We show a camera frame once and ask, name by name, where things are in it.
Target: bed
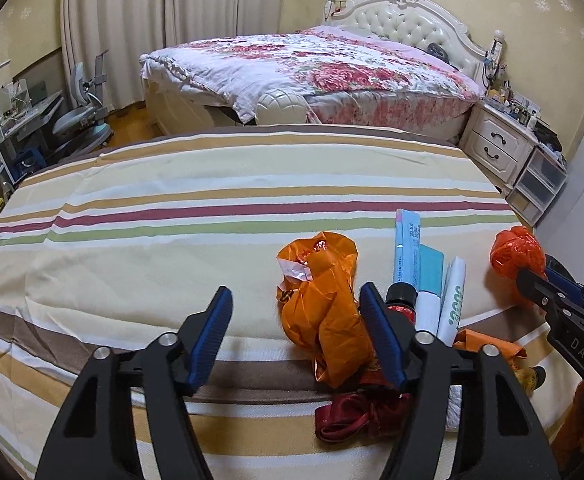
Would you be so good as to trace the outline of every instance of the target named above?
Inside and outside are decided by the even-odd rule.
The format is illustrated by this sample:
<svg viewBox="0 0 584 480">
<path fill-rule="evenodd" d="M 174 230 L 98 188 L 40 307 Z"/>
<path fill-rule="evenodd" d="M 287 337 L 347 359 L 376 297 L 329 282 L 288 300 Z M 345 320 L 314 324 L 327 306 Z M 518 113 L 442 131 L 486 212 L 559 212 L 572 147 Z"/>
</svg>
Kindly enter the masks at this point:
<svg viewBox="0 0 584 480">
<path fill-rule="evenodd" d="M 195 41 L 143 54 L 166 134 L 240 124 L 356 124 L 460 134 L 485 92 L 485 50 L 429 0 L 327 0 L 322 26 Z M 503 42 L 502 33 L 496 37 Z M 440 46 L 448 62 L 426 54 Z"/>
<path fill-rule="evenodd" d="M 508 303 L 489 268 L 496 233 L 517 224 L 459 149 L 386 128 L 244 126 L 93 154 L 25 180 L 0 216 L 0 449 L 34 476 L 69 387 L 100 345 L 145 347 L 203 309 L 220 284 L 234 315 L 210 382 L 187 407 L 216 480 L 377 480 L 390 440 L 329 447 L 314 409 L 330 399 L 285 337 L 280 248 L 332 230 L 358 249 L 355 288 L 392 277 L 394 212 L 422 216 L 422 240 L 464 258 L 462 325 L 518 341 L 547 369 L 533 404 L 555 431 L 579 378 L 536 311 Z M 134 394 L 146 479 L 158 478 Z M 448 434 L 438 478 L 447 478 Z"/>
</svg>

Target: tufted headboard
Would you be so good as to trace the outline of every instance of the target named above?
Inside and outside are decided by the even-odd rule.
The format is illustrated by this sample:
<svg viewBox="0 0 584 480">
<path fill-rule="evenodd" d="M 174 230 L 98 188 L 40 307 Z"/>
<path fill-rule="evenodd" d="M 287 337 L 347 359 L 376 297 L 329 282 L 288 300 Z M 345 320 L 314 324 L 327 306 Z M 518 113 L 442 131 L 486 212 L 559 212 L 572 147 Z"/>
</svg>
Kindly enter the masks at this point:
<svg viewBox="0 0 584 480">
<path fill-rule="evenodd" d="M 355 34 L 372 32 L 421 50 L 437 43 L 448 53 L 453 66 L 485 89 L 485 49 L 470 40 L 465 24 L 430 0 L 349 0 L 342 8 L 337 7 L 336 0 L 327 0 L 324 19 L 331 27 Z M 504 43 L 500 30 L 494 37 Z"/>
</svg>

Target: pink floral comforter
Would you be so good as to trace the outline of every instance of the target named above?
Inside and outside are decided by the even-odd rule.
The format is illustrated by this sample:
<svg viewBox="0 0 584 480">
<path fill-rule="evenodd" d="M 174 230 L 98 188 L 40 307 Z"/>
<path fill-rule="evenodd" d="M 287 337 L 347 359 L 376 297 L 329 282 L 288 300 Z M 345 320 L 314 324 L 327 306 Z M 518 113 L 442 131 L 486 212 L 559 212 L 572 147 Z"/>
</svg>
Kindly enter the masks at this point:
<svg viewBox="0 0 584 480">
<path fill-rule="evenodd" d="M 243 123 L 263 93 L 302 95 L 308 121 L 419 131 L 480 97 L 469 77 L 419 49 L 333 27 L 194 41 L 143 54 L 141 76 L 203 105 L 231 106 Z"/>
</svg>

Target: nightstand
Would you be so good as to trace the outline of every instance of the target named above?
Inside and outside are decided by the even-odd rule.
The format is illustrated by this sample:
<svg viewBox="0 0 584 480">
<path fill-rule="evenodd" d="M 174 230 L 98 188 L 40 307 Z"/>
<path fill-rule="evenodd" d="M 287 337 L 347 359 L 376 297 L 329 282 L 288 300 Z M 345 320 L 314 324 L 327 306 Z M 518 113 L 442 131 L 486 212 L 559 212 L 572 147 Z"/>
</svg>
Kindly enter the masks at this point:
<svg viewBox="0 0 584 480">
<path fill-rule="evenodd" d="M 525 126 L 480 101 L 474 105 L 459 147 L 507 196 L 537 144 Z"/>
<path fill-rule="evenodd" d="M 532 132 L 483 101 L 474 105 L 459 147 L 530 226 L 567 179 L 565 169 Z"/>
</svg>

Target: chair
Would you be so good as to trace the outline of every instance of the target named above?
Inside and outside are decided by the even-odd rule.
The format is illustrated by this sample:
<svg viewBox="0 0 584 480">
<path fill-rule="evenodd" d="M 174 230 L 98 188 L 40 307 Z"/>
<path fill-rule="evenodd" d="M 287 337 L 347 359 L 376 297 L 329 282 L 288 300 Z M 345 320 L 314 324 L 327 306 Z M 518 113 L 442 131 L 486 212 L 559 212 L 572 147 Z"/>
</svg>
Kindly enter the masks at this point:
<svg viewBox="0 0 584 480">
<path fill-rule="evenodd" d="M 79 107 L 54 124 L 52 134 L 59 144 L 52 156 L 55 161 L 89 153 L 106 142 L 113 133 L 104 120 L 108 115 L 108 109 L 103 105 L 102 88 L 107 80 L 103 73 L 103 56 L 106 52 L 96 57 L 94 78 L 85 79 L 83 62 L 77 63 L 72 70 L 70 94 Z M 90 88 L 93 86 L 94 93 L 91 93 Z"/>
</svg>

